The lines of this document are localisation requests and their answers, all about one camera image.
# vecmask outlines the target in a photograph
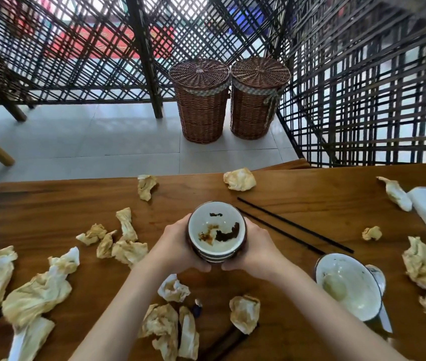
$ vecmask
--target basket lid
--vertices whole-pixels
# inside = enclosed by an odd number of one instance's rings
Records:
[[[252,57],[231,66],[231,74],[240,83],[253,88],[275,88],[286,84],[290,71],[277,60]]]
[[[185,60],[170,69],[171,80],[184,88],[210,90],[225,83],[230,76],[228,66],[217,60]]]

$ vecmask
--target hand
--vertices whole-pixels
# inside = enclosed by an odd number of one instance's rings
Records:
[[[226,271],[242,269],[253,277],[269,280],[274,267],[286,258],[276,248],[270,233],[245,218],[247,241],[244,249],[231,260],[223,262]]]
[[[186,226],[191,214],[174,224],[167,225],[163,235],[151,249],[149,256],[164,264],[168,273],[182,273],[191,267],[207,273],[211,265],[199,258],[186,240]]]

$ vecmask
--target tiled floor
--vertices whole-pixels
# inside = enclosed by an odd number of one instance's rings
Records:
[[[176,103],[165,103],[162,120],[150,104],[24,109],[21,124],[0,106],[0,146],[16,159],[0,164],[0,182],[224,172],[297,158],[278,121],[262,139],[235,137],[229,105],[222,137],[208,145],[183,137]]]

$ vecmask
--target bowl with food residue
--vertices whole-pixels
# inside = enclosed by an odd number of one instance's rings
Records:
[[[234,206],[210,201],[191,214],[187,231],[193,249],[201,258],[220,263],[241,248],[246,238],[246,223]]]
[[[314,279],[331,297],[361,321],[377,316],[382,294],[371,272],[359,261],[342,253],[321,257]]]

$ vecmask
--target person's left hand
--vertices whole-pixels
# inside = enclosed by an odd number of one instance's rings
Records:
[[[182,273],[194,267],[207,273],[211,265],[199,258],[186,240],[186,226],[191,214],[174,224],[167,225],[163,235],[151,249],[149,256],[164,265],[169,273]]]

